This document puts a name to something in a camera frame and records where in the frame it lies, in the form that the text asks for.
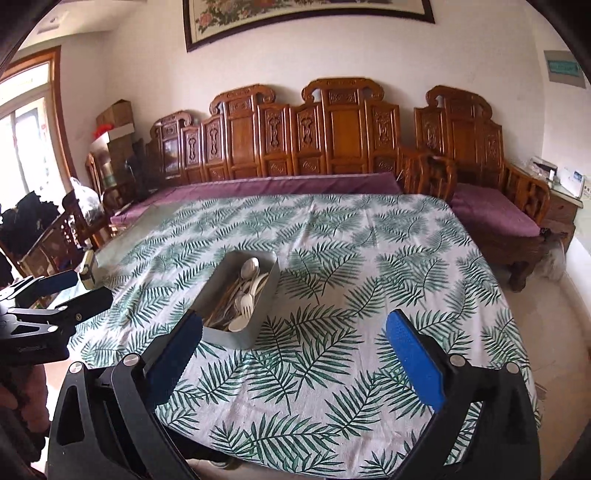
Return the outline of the person left hand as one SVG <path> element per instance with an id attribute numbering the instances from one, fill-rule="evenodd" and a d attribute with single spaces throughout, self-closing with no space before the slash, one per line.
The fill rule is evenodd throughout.
<path id="1" fill-rule="evenodd" d="M 1 367 L 1 412 L 12 412 L 9 439 L 28 464 L 40 459 L 51 426 L 47 399 L 43 365 Z"/>

